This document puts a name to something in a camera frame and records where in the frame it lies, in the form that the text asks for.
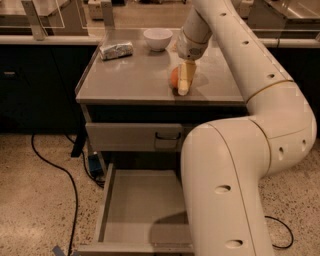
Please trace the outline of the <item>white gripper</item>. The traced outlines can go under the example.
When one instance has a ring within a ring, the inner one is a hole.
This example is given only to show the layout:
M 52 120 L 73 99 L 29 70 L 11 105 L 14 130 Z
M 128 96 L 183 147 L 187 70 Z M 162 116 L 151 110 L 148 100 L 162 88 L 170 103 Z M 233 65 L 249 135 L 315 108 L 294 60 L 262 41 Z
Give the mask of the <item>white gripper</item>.
M 184 29 L 181 29 L 176 42 L 176 51 L 178 56 L 186 61 L 178 66 L 179 95 L 185 96 L 188 94 L 197 68 L 194 61 L 203 56 L 211 36 L 212 32 L 210 30 L 188 35 Z

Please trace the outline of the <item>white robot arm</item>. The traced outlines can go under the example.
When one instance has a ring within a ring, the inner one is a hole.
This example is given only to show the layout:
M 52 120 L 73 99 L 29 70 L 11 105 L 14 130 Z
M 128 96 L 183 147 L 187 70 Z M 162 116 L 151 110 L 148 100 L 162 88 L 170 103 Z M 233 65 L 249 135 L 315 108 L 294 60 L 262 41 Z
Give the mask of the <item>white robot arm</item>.
M 195 256 L 274 256 L 261 178 L 299 163 L 317 124 L 304 95 L 238 15 L 240 0 L 193 0 L 178 37 L 185 60 L 216 39 L 248 114 L 194 128 L 181 151 L 182 187 Z

